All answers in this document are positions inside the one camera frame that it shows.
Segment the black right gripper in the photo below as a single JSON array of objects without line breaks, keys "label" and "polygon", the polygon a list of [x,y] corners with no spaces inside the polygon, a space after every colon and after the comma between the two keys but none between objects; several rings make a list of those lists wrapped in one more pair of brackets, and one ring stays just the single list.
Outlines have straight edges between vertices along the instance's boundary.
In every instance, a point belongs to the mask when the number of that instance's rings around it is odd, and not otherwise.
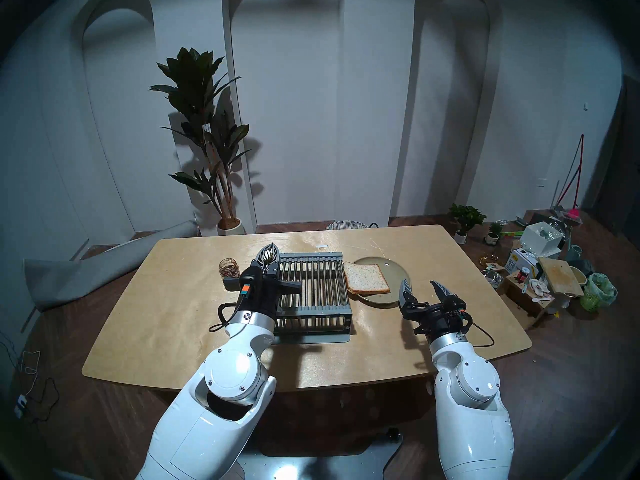
[{"label": "black right gripper", "polygon": [[473,325],[472,316],[466,312],[467,304],[453,295],[441,283],[430,280],[440,303],[418,303],[407,279],[403,279],[399,289],[399,308],[403,318],[417,318],[415,335],[441,337],[447,334],[466,335]]}]

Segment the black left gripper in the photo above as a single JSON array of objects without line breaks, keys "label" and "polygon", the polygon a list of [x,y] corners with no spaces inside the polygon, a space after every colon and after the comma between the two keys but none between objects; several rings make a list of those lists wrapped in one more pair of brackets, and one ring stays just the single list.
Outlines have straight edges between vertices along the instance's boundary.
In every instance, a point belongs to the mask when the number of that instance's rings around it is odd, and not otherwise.
[{"label": "black left gripper", "polygon": [[[270,265],[280,262],[280,252],[274,243],[262,248],[255,260],[258,264]],[[238,278],[225,277],[223,285],[227,291],[239,292],[234,312],[257,312],[266,316],[278,313],[282,296],[302,293],[300,281],[283,281],[277,277],[274,267],[264,270],[260,266],[251,265]]]}]

